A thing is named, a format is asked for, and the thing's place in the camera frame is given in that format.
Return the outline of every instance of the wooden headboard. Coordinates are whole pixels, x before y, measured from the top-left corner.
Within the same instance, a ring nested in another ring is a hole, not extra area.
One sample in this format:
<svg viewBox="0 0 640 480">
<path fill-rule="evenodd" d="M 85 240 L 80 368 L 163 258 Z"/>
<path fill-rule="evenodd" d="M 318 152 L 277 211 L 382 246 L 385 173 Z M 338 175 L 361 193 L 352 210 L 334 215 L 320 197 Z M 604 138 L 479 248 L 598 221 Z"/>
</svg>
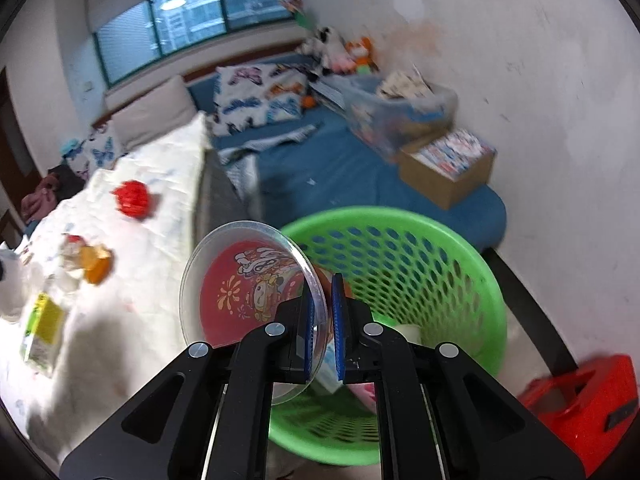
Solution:
<svg viewBox="0 0 640 480">
<path fill-rule="evenodd" d="M 227 59 L 217 61 L 215 63 L 206 64 L 206 65 L 194 68 L 192 70 L 189 70 L 188 72 L 182 74 L 182 78 L 184 79 L 185 83 L 188 83 L 196 79 L 200 79 L 201 77 L 207 76 L 209 74 L 213 74 L 216 71 L 216 68 L 219 66 L 237 65 L 237 64 L 247 63 L 255 59 L 261 59 L 263 57 L 277 56 L 278 54 L 286 54 L 287 52 L 292 52 L 293 50 L 295 50 L 296 47 L 299 45 L 300 45 L 300 40 L 297 40 L 297 41 L 291 41 L 289 43 L 275 44 L 275 45 L 267 46 L 264 48 L 260 48 L 258 50 L 244 52 L 243 54 L 238 54 L 237 56 L 232 56 Z M 144 92 L 140 92 L 140 94 L 132 97 L 131 99 L 128 99 L 127 101 L 123 102 L 121 105 L 115 107 L 113 110 L 109 110 L 107 113 L 103 114 L 101 117 L 96 119 L 92 123 L 91 127 L 98 128 L 99 126 L 103 126 L 107 121 L 111 119 L 114 113 L 122 110 L 123 108 L 126 108 L 133 101 L 140 99 L 143 95 L 146 95 L 151 91 L 152 91 L 152 88 Z"/>
</svg>

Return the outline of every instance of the red plastic toy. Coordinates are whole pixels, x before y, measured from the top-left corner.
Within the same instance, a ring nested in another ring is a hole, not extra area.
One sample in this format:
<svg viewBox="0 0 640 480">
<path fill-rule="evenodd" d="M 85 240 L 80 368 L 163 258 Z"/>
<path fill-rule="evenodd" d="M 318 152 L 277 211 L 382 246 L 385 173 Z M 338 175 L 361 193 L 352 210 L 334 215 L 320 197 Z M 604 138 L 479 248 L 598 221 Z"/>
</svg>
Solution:
<svg viewBox="0 0 640 480">
<path fill-rule="evenodd" d="M 543 403 L 554 390 L 566 405 L 550 411 Z M 636 375 L 626 355 L 596 359 L 576 372 L 533 381 L 519 399 L 580 457 L 587 476 L 613 452 L 638 412 Z"/>
<path fill-rule="evenodd" d="M 137 180 L 127 180 L 112 192 L 118 199 L 119 211 L 132 218 L 143 219 L 149 214 L 149 193 Z"/>
</svg>

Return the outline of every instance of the green plastic basket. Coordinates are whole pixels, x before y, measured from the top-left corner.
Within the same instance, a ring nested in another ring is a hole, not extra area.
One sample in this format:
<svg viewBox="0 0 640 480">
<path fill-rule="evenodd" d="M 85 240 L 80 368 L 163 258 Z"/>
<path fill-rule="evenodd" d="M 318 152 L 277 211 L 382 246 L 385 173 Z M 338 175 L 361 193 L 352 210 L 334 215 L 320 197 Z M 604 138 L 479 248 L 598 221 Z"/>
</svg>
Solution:
<svg viewBox="0 0 640 480">
<path fill-rule="evenodd" d="M 506 316 L 500 288 L 480 254 L 443 225 L 407 211 L 349 207 L 282 229 L 311 261 L 341 272 L 375 317 L 422 328 L 422 342 L 451 341 L 489 373 L 500 369 Z M 271 409 L 271 440 L 317 462 L 380 461 L 378 422 L 347 389 L 309 388 Z"/>
</svg>

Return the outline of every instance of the silver screw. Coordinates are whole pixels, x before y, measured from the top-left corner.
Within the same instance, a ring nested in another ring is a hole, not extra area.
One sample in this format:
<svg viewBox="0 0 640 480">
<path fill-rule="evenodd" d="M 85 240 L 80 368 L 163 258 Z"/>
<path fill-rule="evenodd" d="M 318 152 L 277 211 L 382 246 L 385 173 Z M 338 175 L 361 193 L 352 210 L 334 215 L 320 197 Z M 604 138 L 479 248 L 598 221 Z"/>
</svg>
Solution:
<svg viewBox="0 0 640 480">
<path fill-rule="evenodd" d="M 453 343 L 444 343 L 444 345 L 440 347 L 440 353 L 444 355 L 444 357 L 453 359 L 460 353 L 460 350 L 458 350 L 458 347 Z"/>
<path fill-rule="evenodd" d="M 204 357 L 209 352 L 209 348 L 204 343 L 194 343 L 189 347 L 191 357 Z"/>
<path fill-rule="evenodd" d="M 367 335 L 380 335 L 384 329 L 379 323 L 367 323 L 363 330 Z"/>
<path fill-rule="evenodd" d="M 269 323 L 264 327 L 264 331 L 268 335 L 282 335 L 284 334 L 284 325 L 282 323 Z"/>
</svg>

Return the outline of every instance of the white quilt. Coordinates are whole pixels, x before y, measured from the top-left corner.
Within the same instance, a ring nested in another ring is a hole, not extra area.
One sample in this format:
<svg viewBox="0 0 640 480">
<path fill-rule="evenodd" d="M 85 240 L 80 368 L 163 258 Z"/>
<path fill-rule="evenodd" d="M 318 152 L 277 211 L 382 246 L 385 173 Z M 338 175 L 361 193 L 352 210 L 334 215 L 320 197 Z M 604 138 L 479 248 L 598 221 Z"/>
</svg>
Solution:
<svg viewBox="0 0 640 480">
<path fill-rule="evenodd" d="M 18 356 L 29 309 L 20 324 L 0 320 L 0 397 L 20 430 L 58 462 L 186 346 L 178 294 L 193 249 L 206 146 L 200 113 L 119 160 L 113 171 L 96 171 L 84 191 L 61 202 L 34 232 L 33 281 L 58 264 L 65 232 L 103 243 L 115 257 L 104 282 L 82 282 L 76 293 L 52 378 Z M 111 194 L 130 179 L 144 182 L 156 198 L 142 222 L 117 211 Z"/>
</svg>

